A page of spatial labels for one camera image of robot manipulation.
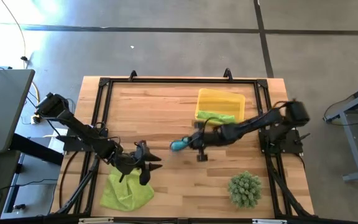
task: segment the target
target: wooden table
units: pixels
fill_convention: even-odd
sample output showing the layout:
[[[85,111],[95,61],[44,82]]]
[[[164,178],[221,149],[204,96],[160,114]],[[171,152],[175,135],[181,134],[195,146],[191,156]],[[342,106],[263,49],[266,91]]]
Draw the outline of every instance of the wooden table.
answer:
[[[100,77],[84,77],[75,116],[90,124]],[[272,104],[287,100],[281,78],[269,78]],[[101,162],[94,195],[93,217],[198,217],[198,218],[273,218],[272,199],[265,157],[261,154],[257,132],[246,134],[230,146],[209,147],[208,162],[197,162],[196,151],[172,153],[168,148],[174,139],[194,132],[192,121],[200,88],[228,91],[246,97],[244,118],[257,115],[254,88],[247,84],[221,83],[115,83],[108,114],[109,136],[120,136],[121,144],[133,151],[134,141],[145,139],[153,154],[162,158],[163,167],[152,172],[150,184],[154,198],[133,212],[120,212],[99,205],[111,166]],[[102,97],[99,119],[104,108]],[[62,172],[71,155],[65,156]],[[308,183],[299,158],[283,154],[287,185],[304,209],[313,213]],[[84,153],[79,152],[68,168],[63,184],[65,203],[78,185]],[[243,171],[262,180],[262,198],[254,209],[237,209],[230,203],[227,183]],[[281,191],[280,208],[284,211]],[[59,186],[55,191],[51,212],[58,210]],[[82,207],[86,204],[85,189]]]

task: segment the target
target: concrete floor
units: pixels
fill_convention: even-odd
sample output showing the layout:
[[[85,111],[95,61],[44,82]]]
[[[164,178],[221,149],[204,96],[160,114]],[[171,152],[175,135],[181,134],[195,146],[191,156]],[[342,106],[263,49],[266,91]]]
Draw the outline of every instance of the concrete floor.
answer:
[[[6,0],[23,24],[117,27],[257,28],[251,0]],[[260,0],[266,29],[358,30],[355,0]],[[0,4],[0,22],[12,22]],[[85,75],[266,77],[258,34],[25,32],[29,68],[40,94],[77,100]],[[305,102],[311,121],[301,128],[306,175],[315,213],[358,221],[358,181],[341,127],[322,121],[325,109],[358,90],[358,36],[267,35],[274,77],[284,78],[288,96]],[[20,68],[21,37],[16,27],[0,26],[0,65]],[[28,122],[33,109],[26,105]],[[17,133],[42,136],[47,124],[20,124]]]

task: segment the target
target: artificial succulent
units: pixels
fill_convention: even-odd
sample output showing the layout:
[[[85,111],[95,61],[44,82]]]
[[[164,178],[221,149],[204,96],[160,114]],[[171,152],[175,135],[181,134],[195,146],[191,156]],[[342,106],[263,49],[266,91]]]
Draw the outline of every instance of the artificial succulent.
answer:
[[[237,207],[254,208],[261,198],[262,183],[258,176],[245,171],[232,177],[228,191],[232,203]]]

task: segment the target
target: lime green towel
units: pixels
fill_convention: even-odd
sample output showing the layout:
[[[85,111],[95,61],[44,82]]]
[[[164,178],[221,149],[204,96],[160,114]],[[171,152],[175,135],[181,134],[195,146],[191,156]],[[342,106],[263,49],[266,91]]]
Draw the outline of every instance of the lime green towel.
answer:
[[[153,188],[139,184],[139,171],[133,170],[119,182],[121,173],[114,167],[107,179],[100,205],[120,211],[133,211],[145,205],[154,196]]]
[[[233,115],[218,114],[208,111],[199,111],[197,113],[198,119],[210,119],[211,121],[217,121],[218,123],[235,123],[236,118]]]

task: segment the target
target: yellow plastic tray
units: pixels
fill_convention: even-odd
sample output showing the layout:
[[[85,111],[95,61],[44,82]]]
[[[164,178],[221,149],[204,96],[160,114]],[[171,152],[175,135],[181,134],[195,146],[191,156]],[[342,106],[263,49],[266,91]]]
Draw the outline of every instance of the yellow plastic tray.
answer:
[[[197,114],[199,111],[207,111],[233,115],[236,122],[241,122],[244,120],[245,103],[246,98],[244,95],[202,88],[198,92],[195,117],[197,120],[205,121],[205,119],[199,119]],[[221,124],[221,122],[212,120],[211,123]]]

